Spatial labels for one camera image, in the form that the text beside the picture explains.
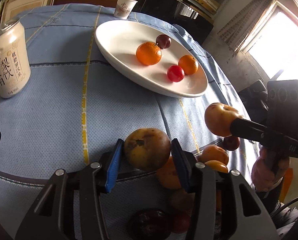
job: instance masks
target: hand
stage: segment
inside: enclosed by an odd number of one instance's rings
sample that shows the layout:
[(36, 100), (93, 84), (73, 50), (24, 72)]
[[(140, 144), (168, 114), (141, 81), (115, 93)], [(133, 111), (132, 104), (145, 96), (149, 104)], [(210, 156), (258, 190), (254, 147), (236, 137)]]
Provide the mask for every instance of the hand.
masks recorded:
[(256, 160), (252, 167), (251, 179), (257, 191), (267, 192), (272, 186), (281, 179), (290, 165), (290, 158), (287, 157), (279, 161), (279, 170), (274, 176), (274, 173), (264, 164), (268, 151), (262, 147), (260, 150), (260, 157)]

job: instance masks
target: window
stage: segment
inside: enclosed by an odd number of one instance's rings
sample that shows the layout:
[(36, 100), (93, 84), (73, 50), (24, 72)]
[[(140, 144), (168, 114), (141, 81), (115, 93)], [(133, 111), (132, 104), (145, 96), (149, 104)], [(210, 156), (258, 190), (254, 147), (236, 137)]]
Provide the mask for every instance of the window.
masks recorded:
[(268, 80), (298, 79), (298, 18), (277, 7), (244, 52)]

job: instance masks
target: white paper cup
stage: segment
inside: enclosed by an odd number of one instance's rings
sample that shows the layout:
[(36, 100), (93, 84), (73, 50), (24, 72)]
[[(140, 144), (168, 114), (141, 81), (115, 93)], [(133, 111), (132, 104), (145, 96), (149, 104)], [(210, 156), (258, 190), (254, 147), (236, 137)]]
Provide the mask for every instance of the white paper cup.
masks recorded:
[(137, 2), (136, 0), (118, 0), (113, 15), (119, 19), (127, 19)]

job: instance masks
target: window frame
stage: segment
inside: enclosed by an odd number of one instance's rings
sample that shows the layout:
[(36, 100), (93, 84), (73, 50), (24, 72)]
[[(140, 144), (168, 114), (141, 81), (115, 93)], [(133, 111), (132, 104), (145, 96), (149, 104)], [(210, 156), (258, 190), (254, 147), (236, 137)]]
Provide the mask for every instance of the window frame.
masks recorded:
[(290, 20), (294, 22), (295, 25), (298, 27), (298, 17), (292, 13), (286, 6), (284, 6), (279, 1), (276, 2), (276, 5), (273, 7), (273, 13), (270, 16), (270, 18), (267, 20), (265, 24), (261, 27), (261, 29), (258, 31), (258, 33), (254, 36), (254, 38), (242, 49), (242, 52), (246, 55), (246, 58), (248, 61), (253, 65), (253, 67), (257, 70), (259, 75), (263, 78), (265, 82), (271, 81), (271, 80), (277, 80), (277, 78), (283, 73), (283, 69), (280, 69), (271, 79), (267, 75), (267, 73), (264, 71), (264, 69), (261, 67), (261, 65), (254, 59), (254, 57), (249, 53), (249, 50), (252, 48), (252, 46), (260, 39), (260, 37), (263, 34), (265, 26), (279, 13), (284, 13)]

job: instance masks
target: person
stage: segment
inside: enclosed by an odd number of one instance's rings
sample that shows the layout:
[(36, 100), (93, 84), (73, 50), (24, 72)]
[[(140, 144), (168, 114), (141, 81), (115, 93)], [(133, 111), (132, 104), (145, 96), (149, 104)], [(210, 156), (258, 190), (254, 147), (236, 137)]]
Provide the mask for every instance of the person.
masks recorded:
[[(264, 160), (267, 158), (268, 150), (264, 147), (260, 150), (260, 156), (252, 167), (251, 179), (258, 197), (261, 199), (268, 213), (279, 209), (283, 203), (279, 202), (282, 189), (283, 176), (290, 165), (290, 158), (279, 161), (279, 170), (276, 174), (269, 170)], [(285, 208), (275, 215), (272, 220), (280, 237), (283, 237), (294, 225), (298, 218), (298, 209)]]

